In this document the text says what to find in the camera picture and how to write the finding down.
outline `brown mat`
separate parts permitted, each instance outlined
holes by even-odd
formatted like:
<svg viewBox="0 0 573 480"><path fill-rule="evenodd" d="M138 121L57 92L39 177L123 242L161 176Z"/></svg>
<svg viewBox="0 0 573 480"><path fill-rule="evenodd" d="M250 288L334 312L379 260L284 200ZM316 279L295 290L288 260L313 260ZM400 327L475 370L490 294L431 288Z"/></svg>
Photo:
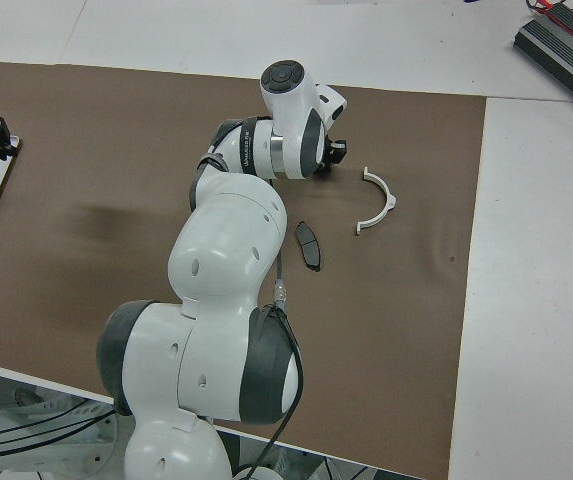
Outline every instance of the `brown mat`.
<svg viewBox="0 0 573 480"><path fill-rule="evenodd" d="M484 99L339 90L343 164L276 184L306 373L282 440L446 479ZM196 163L220 120L265 111L256 81L0 64L0 115L24 141L0 200L0 366L104 393L106 317L128 300L175 301L166 262ZM365 165L398 206L357 237L383 206ZM304 267L301 220L320 273Z"/></svg>

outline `black round cap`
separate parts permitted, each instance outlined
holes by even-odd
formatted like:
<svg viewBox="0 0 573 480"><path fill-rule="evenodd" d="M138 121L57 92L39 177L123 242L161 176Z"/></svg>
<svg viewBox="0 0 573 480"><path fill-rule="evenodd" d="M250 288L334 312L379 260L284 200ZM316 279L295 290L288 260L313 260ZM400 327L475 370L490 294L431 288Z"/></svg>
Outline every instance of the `black round cap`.
<svg viewBox="0 0 573 480"><path fill-rule="evenodd" d="M286 93L295 89L304 79L304 67L295 60L273 63L262 74L262 87L270 93Z"/></svg>

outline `white curved bracket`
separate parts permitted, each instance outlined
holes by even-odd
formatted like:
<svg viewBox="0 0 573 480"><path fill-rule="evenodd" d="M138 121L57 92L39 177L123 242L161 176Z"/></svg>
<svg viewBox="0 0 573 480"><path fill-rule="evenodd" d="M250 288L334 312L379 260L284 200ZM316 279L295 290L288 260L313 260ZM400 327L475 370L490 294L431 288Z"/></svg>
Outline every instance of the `white curved bracket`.
<svg viewBox="0 0 573 480"><path fill-rule="evenodd" d="M377 184L384 191L384 195L386 195L386 205L384 205L384 208L381 212L379 212L375 217L371 218L370 220L357 222L357 235L360 234L362 228L372 227L373 225L381 222L382 219L388 213L388 211L395 208L395 205L397 204L397 199L390 193L390 190L388 189L388 185L386 185L386 182L384 182L384 180L379 178L377 175L369 173L368 167L364 167L364 180Z"/></svg>

